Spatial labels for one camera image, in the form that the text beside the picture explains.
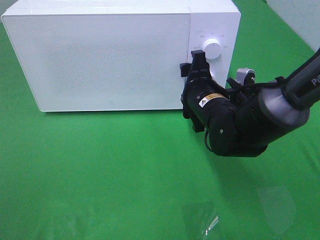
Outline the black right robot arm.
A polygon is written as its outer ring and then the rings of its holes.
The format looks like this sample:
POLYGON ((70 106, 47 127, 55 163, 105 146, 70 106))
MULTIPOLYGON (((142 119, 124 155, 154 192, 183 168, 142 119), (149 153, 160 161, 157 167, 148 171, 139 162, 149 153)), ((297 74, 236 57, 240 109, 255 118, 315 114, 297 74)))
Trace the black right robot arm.
POLYGON ((303 126, 320 99, 320 54, 316 52, 288 77, 266 83, 240 68, 236 78, 219 85, 210 74, 203 50, 181 63, 183 117, 196 133, 204 132, 206 148, 223 157, 257 157, 268 145, 303 126))

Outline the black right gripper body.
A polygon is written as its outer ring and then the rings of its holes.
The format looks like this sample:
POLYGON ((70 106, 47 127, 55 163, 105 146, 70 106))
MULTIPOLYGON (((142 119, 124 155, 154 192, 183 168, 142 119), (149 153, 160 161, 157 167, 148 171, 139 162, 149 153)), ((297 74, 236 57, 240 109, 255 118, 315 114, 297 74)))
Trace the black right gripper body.
POLYGON ((182 103, 183 116, 191 119, 196 133, 229 127, 228 93, 211 77, 188 77, 182 103))

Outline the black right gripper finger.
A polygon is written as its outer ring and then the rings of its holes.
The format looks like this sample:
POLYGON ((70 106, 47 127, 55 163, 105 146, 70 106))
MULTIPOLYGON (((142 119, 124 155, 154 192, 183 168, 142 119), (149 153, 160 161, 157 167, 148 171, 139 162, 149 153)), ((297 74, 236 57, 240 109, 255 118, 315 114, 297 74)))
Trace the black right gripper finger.
POLYGON ((192 63, 190 75, 194 78, 210 78, 210 65, 206 60, 206 53, 203 50, 191 51, 192 63))
POLYGON ((180 68, 180 77, 181 78, 187 78, 189 80, 192 79, 192 77, 190 77, 190 72, 191 72, 191 68, 192 68, 193 64, 192 63, 180 63, 179 64, 179 68, 180 68))

